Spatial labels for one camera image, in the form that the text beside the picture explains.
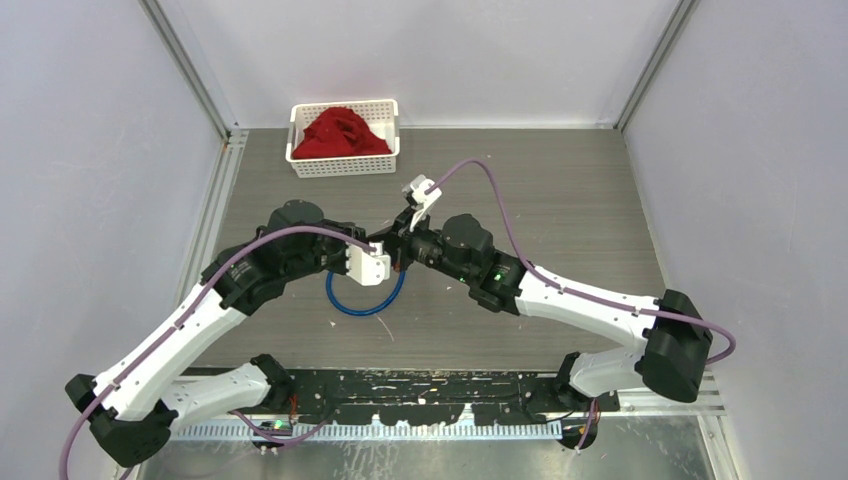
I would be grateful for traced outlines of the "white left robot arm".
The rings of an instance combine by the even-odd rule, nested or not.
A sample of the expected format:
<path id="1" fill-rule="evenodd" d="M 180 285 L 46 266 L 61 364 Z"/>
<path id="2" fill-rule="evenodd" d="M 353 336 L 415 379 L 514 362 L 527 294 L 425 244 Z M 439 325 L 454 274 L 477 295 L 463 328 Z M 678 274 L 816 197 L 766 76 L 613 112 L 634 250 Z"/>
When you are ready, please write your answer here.
<path id="1" fill-rule="evenodd" d="M 102 450 L 125 468 L 217 415 L 252 407 L 280 412 L 291 403 L 294 382 L 269 354 L 200 382 L 174 381 L 288 283 L 330 271 L 377 285 L 390 269 L 382 245 L 368 243 L 363 229 L 326 219 L 313 203 L 288 201 L 253 241 L 221 251 L 183 303 L 131 353 L 97 376 L 76 375 L 65 391 Z"/>

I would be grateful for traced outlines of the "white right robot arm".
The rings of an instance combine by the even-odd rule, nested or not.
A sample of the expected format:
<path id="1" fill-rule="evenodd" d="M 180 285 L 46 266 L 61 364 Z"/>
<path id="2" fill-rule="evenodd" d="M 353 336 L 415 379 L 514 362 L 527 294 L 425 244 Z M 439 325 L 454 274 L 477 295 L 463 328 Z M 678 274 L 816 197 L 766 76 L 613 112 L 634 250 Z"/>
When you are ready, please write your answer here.
<path id="1" fill-rule="evenodd" d="M 631 296 L 568 280 L 497 249 L 470 214 L 453 216 L 439 229 L 412 217 L 406 209 L 370 237 L 398 271 L 420 263 L 465 284 L 486 310 L 555 320 L 617 343 L 605 352 L 564 357 L 552 389 L 565 409 L 639 387 L 676 402 L 697 399 L 713 335 L 687 295 Z"/>

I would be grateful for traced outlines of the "blue cable lock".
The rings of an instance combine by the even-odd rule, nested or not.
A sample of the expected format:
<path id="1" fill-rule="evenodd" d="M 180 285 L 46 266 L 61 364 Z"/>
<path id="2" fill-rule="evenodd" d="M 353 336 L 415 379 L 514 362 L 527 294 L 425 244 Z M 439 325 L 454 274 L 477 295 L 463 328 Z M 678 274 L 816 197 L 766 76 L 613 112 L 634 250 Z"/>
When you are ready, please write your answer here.
<path id="1" fill-rule="evenodd" d="M 351 317 L 367 317 L 381 314 L 392 306 L 399 298 L 405 286 L 406 273 L 397 275 L 393 287 L 386 286 L 378 288 L 376 292 L 362 293 L 362 288 L 354 291 L 352 287 L 337 294 L 338 275 L 328 273 L 324 281 L 324 288 L 329 304 L 338 312 Z"/>

